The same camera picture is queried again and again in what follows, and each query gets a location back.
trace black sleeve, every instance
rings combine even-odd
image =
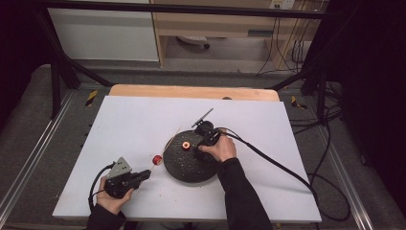
[[[124,222],[125,215],[122,212],[116,216],[96,204],[87,220],[86,230],[118,230]]]
[[[227,220],[230,230],[272,229],[257,192],[245,177],[237,158],[219,165],[218,179],[225,192]]]

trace white table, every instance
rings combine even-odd
[[[205,119],[228,127],[245,141],[307,180],[301,156],[283,106],[278,102],[105,97],[53,216],[87,219],[87,197],[96,174],[123,156],[134,172],[152,168],[170,137]],[[237,155],[247,178],[275,222],[321,221],[311,192],[296,178],[256,155],[238,141]],[[226,219],[224,192],[214,176],[199,184],[174,179],[164,165],[155,167],[126,203],[130,220],[217,221]]]

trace hand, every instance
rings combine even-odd
[[[221,134],[217,143],[212,147],[199,146],[201,151],[208,152],[215,160],[224,162],[227,159],[237,157],[236,145],[231,138],[228,138],[225,134]]]
[[[99,187],[99,191],[104,190],[104,184],[105,184],[105,176],[101,178],[101,185]],[[134,189],[128,190],[128,192],[124,195],[123,198],[117,199],[111,197],[106,191],[103,191],[101,193],[98,193],[96,198],[98,201],[98,204],[106,209],[108,212],[118,215],[120,213],[120,210],[122,210],[123,205],[131,199],[132,193],[134,192]]]

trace person's left hand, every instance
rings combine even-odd
[[[105,184],[105,176],[101,178],[101,185],[99,187],[99,191],[104,190],[104,184]],[[131,199],[132,193],[134,192],[134,189],[130,189],[123,198],[117,199],[114,197],[111,197],[106,191],[103,191],[101,193],[98,193],[96,198],[98,204],[106,209],[108,212],[118,215],[120,213],[120,210],[122,210],[123,205]]]

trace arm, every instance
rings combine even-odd
[[[99,191],[102,191],[105,177],[101,178]],[[129,190],[122,199],[113,198],[106,192],[97,194],[97,204],[87,221],[86,230],[115,230],[125,222],[125,215],[120,211],[123,205],[131,199],[134,190]]]
[[[244,170],[237,159],[237,150],[233,140],[221,135],[215,146],[199,148],[221,162],[217,175],[225,192],[230,230],[272,229],[271,221],[257,192],[245,177]]]

